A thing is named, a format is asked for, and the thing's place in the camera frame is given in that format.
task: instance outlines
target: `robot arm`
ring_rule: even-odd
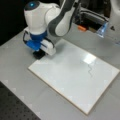
[[[72,18],[81,0],[64,0],[62,7],[57,4],[45,4],[33,1],[26,5],[24,13],[31,40],[25,44],[35,51],[43,50],[49,55],[55,54],[54,44],[47,40],[47,29],[52,36],[62,37],[70,30]]]
[[[49,33],[55,37],[62,37],[67,34],[71,28],[72,18],[80,4],[81,0],[64,0],[60,11],[58,12],[58,16],[51,20],[48,24]],[[53,9],[48,11],[46,14],[52,14],[54,12]]]

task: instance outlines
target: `dark background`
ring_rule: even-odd
[[[0,45],[11,39],[26,27],[24,6],[32,0],[1,0],[0,1]],[[50,0],[59,4],[59,0]]]

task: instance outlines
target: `table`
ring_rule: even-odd
[[[0,47],[0,81],[42,120],[118,120],[120,75],[88,116],[47,86],[27,68],[35,61],[23,41],[23,31]],[[75,24],[64,39],[120,69],[120,46]]]

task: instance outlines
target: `white board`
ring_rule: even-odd
[[[54,56],[43,57],[29,70],[88,114],[119,70],[64,39],[56,49]]]

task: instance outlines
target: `gray tabletop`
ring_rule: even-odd
[[[22,42],[23,32],[0,47],[0,81],[42,120],[120,119],[120,75],[88,116],[47,86],[27,68],[35,61]],[[91,32],[80,32],[73,24],[64,37],[120,69],[120,46]]]

